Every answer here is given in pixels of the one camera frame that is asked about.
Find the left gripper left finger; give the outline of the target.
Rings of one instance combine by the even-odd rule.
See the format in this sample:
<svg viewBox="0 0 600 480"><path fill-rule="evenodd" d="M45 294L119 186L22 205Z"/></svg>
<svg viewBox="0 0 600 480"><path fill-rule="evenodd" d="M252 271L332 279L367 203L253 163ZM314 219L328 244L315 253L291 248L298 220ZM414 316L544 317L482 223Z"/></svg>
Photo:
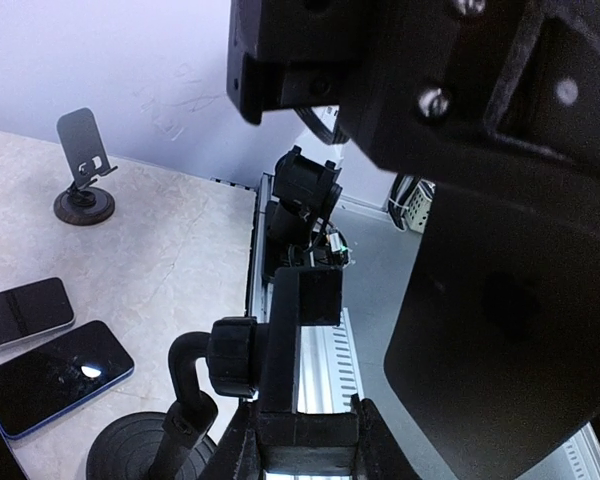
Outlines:
<svg viewBox="0 0 600 480"><path fill-rule="evenodd" d="M263 479L256 432L256 402L242 402L227 426L200 479Z"/></svg>

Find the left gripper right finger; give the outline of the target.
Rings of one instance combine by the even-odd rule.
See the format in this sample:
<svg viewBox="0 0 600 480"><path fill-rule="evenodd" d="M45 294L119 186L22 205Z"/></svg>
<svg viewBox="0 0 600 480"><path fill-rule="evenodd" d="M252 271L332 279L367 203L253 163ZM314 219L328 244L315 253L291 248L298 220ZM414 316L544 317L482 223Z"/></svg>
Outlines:
<svg viewBox="0 0 600 480"><path fill-rule="evenodd" d="M353 479L418 480L396 439L371 399L351 397L358 420L359 440L351 477Z"/></svg>

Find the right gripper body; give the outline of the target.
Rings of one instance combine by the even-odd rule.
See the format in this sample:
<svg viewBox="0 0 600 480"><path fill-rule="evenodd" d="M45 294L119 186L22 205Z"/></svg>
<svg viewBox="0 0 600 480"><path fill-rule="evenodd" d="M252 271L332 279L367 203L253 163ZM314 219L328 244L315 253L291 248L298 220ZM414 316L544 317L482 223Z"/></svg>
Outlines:
<svg viewBox="0 0 600 480"><path fill-rule="evenodd" d="M226 80L444 197L600 199L600 1L235 1Z"/></svg>

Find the black pole phone stand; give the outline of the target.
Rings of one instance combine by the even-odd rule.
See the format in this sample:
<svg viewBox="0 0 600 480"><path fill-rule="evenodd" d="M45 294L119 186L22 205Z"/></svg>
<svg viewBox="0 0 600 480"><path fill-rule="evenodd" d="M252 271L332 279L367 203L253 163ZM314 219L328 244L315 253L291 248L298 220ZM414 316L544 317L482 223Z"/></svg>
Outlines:
<svg viewBox="0 0 600 480"><path fill-rule="evenodd" d="M200 479L242 402L256 402L264 477L349 476L359 440L353 413L298 409L301 330L340 322L342 270L279 269L269 320L229 317L171 345L175 401L108 425L87 456L90 479Z"/></svg>

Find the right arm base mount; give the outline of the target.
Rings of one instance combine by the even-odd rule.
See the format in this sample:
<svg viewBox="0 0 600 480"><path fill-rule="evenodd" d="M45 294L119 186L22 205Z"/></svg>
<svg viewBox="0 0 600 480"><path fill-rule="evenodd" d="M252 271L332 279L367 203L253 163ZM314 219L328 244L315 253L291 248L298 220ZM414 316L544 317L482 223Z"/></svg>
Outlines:
<svg viewBox="0 0 600 480"><path fill-rule="evenodd" d="M348 265L350 249L330 220L342 193L340 173L335 162L319 164L297 145L278 160L265 209L266 279L283 267Z"/></svg>

